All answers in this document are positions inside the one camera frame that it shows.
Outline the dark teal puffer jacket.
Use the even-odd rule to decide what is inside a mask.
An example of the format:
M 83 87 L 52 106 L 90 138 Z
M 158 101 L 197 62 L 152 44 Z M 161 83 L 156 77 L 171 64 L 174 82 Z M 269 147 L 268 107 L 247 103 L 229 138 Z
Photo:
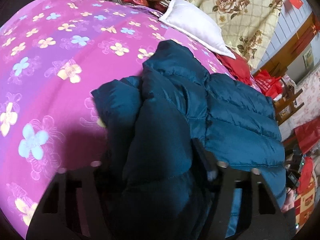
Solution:
M 92 92 L 107 129 L 110 165 L 103 208 L 112 239 L 197 239 L 205 193 L 192 139 L 231 168 L 257 168 L 279 208 L 285 152 L 272 100 L 191 51 L 162 41 L 141 76 Z

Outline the white pillow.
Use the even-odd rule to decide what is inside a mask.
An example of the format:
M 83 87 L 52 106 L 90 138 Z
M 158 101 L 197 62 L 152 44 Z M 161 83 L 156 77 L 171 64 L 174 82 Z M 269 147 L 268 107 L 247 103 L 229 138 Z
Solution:
M 221 28 L 198 7 L 185 0 L 171 0 L 159 21 L 188 35 L 210 51 L 235 59 L 227 48 Z

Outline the beige floral quilt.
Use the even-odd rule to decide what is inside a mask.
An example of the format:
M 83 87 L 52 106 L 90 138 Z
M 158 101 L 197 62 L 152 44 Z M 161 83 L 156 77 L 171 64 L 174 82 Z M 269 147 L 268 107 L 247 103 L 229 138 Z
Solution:
M 256 70 L 271 42 L 283 0 L 188 0 L 221 28 L 225 44 Z

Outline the red shopping bag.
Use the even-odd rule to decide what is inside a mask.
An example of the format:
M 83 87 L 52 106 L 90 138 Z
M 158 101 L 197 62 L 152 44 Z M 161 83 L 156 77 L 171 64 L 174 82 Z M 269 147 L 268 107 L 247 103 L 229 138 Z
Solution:
M 268 71 L 259 71 L 254 76 L 255 82 L 265 96 L 275 99 L 282 93 L 281 77 L 274 77 Z

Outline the wooden shelf rack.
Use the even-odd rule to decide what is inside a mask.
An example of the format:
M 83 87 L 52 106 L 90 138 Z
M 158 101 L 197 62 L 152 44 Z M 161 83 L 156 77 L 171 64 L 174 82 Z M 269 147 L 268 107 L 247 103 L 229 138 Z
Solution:
M 288 120 L 304 106 L 303 102 L 297 103 L 297 99 L 302 94 L 303 89 L 296 91 L 294 86 L 288 85 L 283 78 L 280 79 L 280 82 L 283 89 L 281 94 L 282 97 L 273 102 L 278 126 Z

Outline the pink floral bed sheet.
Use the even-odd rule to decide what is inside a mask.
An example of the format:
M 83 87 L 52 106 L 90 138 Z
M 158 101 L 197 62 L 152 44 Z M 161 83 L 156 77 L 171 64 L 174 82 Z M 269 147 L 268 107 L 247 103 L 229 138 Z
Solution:
M 19 236 L 58 170 L 107 152 L 93 90 L 139 76 L 163 40 L 189 48 L 210 73 L 229 74 L 160 16 L 105 0 L 35 0 L 1 27 L 1 210 Z

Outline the red pillow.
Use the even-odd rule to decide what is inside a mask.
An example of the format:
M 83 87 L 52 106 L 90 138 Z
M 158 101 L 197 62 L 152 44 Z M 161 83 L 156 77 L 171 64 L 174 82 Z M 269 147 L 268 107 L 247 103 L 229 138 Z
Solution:
M 216 54 L 216 57 L 237 81 L 251 86 L 251 73 L 247 62 L 239 54 L 233 51 L 232 53 L 235 59 L 220 54 Z

